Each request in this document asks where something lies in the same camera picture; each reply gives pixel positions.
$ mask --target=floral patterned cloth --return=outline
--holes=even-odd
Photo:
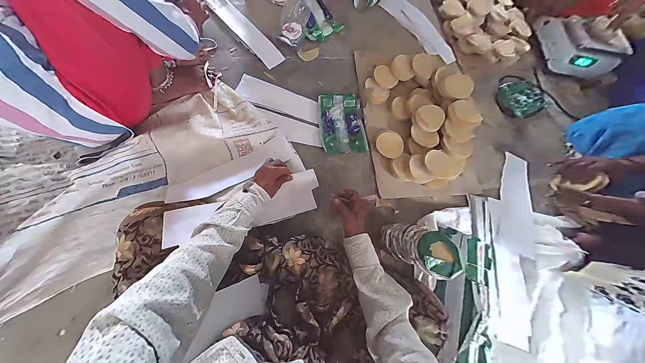
[[[119,296],[174,249],[161,250],[163,212],[195,202],[148,203],[133,211],[117,233],[114,293]],[[218,290],[251,275],[270,286],[266,311],[236,323],[237,335],[268,362],[373,362],[366,322],[344,251],[318,236],[286,242],[247,237]],[[447,312],[426,286],[388,271],[412,296],[410,321],[421,340],[437,351],[447,339]]]

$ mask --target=pink stripe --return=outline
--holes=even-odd
[[[70,140],[70,141],[84,141],[87,143],[103,143],[104,141],[91,140],[86,138],[80,138],[76,136],[64,136],[58,132],[50,129],[49,127],[38,122],[37,119],[31,117],[31,115],[24,113],[23,111],[5,103],[0,99],[0,117],[5,120],[13,123],[21,128],[34,132],[36,134],[41,134],[45,136],[51,136],[57,139]]]

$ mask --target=digital display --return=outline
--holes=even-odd
[[[569,64],[582,68],[589,68],[596,63],[598,63],[598,58],[588,56],[573,56],[569,60]]]

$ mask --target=white sleeve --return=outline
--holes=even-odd
[[[120,29],[138,36],[153,51],[194,59],[199,30],[193,19],[165,0],[79,0]]]
[[[215,289],[270,199],[257,184],[239,192],[181,246],[96,314],[69,363],[168,363],[199,329]]]
[[[375,360],[436,363],[410,324],[412,297],[385,272],[370,237],[349,237],[344,245],[367,322],[367,347]]]

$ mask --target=striped cloth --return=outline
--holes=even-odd
[[[193,59],[199,51],[197,26],[171,3],[79,1],[162,56]],[[0,0],[0,54],[0,125],[88,147],[132,134],[67,92],[9,0]]]

